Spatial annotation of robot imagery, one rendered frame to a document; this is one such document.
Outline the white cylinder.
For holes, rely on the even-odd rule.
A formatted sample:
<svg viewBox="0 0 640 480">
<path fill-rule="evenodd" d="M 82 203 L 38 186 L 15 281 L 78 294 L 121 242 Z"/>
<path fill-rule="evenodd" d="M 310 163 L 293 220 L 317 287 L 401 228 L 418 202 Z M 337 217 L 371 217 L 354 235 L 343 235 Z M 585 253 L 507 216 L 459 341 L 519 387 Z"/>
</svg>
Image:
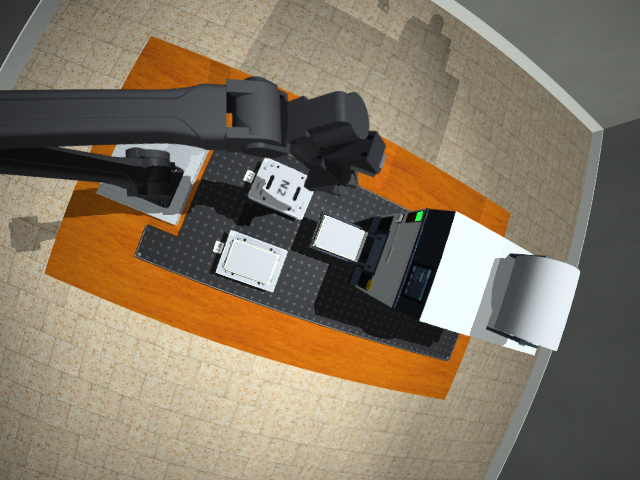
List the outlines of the white cylinder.
<svg viewBox="0 0 640 480">
<path fill-rule="evenodd" d="M 557 351 L 579 275 L 557 260 L 517 256 L 494 328 Z"/>
</svg>

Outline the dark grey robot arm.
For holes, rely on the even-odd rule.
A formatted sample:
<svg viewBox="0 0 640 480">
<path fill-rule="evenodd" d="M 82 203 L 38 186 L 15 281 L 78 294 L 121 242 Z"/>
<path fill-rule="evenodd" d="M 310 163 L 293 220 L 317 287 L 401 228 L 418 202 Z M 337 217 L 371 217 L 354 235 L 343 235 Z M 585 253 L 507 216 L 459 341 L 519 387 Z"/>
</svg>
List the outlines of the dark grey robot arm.
<svg viewBox="0 0 640 480">
<path fill-rule="evenodd" d="M 303 165 L 329 181 L 339 181 L 344 168 L 374 178 L 387 156 L 356 92 L 288 101 L 258 76 L 175 89 L 0 90 L 0 174 L 112 184 L 168 208 L 184 174 L 170 153 L 133 147 L 113 157 L 61 148 L 122 144 L 298 160 L 322 147 Z"/>
</svg>

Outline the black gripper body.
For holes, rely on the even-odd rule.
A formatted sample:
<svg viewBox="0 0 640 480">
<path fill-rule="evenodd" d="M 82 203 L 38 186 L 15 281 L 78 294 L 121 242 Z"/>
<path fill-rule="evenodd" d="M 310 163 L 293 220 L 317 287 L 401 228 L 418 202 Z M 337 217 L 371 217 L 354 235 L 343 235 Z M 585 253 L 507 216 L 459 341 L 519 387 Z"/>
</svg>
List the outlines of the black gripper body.
<svg viewBox="0 0 640 480">
<path fill-rule="evenodd" d="M 308 162 L 320 154 L 323 148 L 319 148 L 312 156 L 307 159 L 299 160 L 301 163 Z M 309 191 L 322 191 L 335 196 L 342 196 L 345 192 L 352 170 L 343 169 L 339 181 L 322 180 L 312 171 L 309 170 L 308 176 L 304 183 L 304 188 Z"/>
</svg>

